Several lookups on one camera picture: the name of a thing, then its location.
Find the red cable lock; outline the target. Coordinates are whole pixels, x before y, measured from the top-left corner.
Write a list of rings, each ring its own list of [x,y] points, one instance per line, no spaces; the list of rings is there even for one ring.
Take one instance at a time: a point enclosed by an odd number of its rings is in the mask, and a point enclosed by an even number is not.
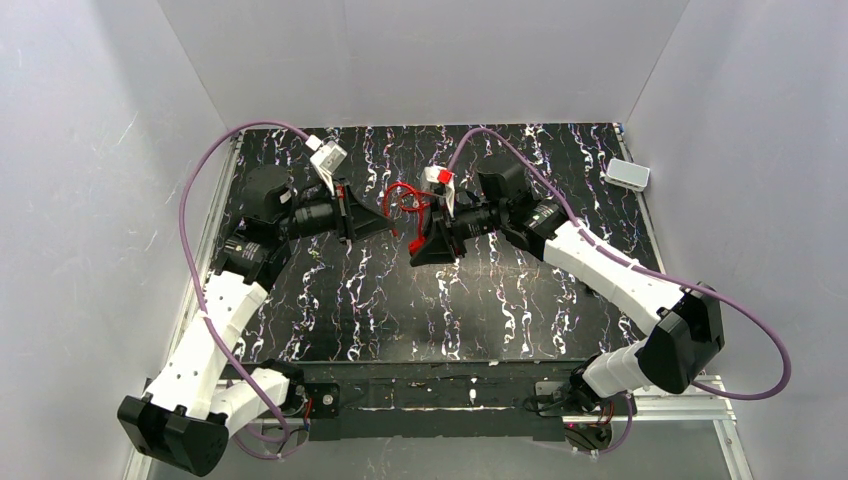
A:
[[[397,197],[397,207],[406,214],[414,214],[417,218],[416,237],[408,243],[408,252],[414,256],[426,242],[424,236],[424,220],[430,199],[433,194],[419,190],[405,182],[395,182],[389,185],[383,194],[381,203],[383,214],[390,217],[392,199]]]

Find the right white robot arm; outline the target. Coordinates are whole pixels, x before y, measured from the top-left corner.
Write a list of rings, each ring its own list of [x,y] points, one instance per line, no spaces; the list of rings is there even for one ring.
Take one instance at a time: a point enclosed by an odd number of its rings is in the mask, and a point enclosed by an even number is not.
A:
[[[688,288],[639,273],[639,262],[539,198],[522,167],[484,172],[482,197],[456,199],[454,175],[428,166],[421,175],[429,203],[422,233],[409,245],[413,267],[453,263],[468,239],[499,231],[515,248],[559,268],[614,304],[645,334],[628,347],[592,356],[575,369],[564,397],[584,406],[620,392],[655,386],[681,394],[723,348],[718,302],[703,286]]]

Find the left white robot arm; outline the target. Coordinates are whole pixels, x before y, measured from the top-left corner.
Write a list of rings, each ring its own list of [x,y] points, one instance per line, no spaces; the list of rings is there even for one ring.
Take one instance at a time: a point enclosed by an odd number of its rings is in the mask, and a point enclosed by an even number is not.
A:
[[[290,259],[291,241],[333,233],[355,242],[392,227],[356,198],[346,179],[316,185],[314,197],[302,198],[282,166],[247,174],[243,225],[218,253],[200,289],[203,305],[159,375],[141,396],[127,396],[118,407],[117,419],[139,453],[203,477],[238,430],[267,411],[280,412],[305,384],[300,369],[270,360],[233,386],[216,389],[236,341]]]

